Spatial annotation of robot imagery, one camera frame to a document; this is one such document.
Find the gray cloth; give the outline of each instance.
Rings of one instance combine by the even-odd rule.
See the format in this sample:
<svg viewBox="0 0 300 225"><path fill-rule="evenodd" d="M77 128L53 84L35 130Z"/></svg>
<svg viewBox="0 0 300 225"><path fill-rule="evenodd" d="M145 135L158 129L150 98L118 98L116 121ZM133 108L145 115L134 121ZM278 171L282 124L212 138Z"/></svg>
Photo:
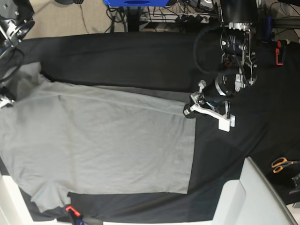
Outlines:
<svg viewBox="0 0 300 225"><path fill-rule="evenodd" d="M0 156L41 212L70 204L68 192L187 193L195 120L183 102L22 69L19 100L0 110Z"/></svg>

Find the blue container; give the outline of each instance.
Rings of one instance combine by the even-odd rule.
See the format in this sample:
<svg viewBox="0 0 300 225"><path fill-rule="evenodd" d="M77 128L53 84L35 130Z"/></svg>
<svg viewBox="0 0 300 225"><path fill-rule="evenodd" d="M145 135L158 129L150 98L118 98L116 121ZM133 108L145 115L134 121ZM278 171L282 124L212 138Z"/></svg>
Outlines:
<svg viewBox="0 0 300 225"><path fill-rule="evenodd" d="M168 0L105 0L104 3L111 7L120 6L166 6Z"/></svg>

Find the black fabric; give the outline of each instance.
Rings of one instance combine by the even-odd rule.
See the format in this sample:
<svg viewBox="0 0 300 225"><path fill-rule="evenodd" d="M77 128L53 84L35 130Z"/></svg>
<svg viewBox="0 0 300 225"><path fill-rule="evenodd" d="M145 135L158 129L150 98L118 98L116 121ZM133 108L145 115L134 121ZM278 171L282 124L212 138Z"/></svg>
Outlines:
<svg viewBox="0 0 300 225"><path fill-rule="evenodd" d="M195 68L192 48L195 35L136 33L43 38L20 46L25 61L42 62L52 80L87 85L135 86L191 92L202 75ZM244 158L251 155L270 179L285 203L290 177L300 167L270 174L270 163L279 156L300 159L300 46L290 43L283 66L275 65L275 46L258 44L257 82L231 101L236 127L218 130L209 116L196 121L195 153L187 195L157 193L135 195L78 195L69 193L72 206L83 215L102 221L125 223L172 223L211 220L221 189L227 180L238 179ZM218 34L209 34L199 45L208 68L220 63ZM25 198L34 220L42 216ZM63 209L46 212L44 219L64 216Z"/></svg>

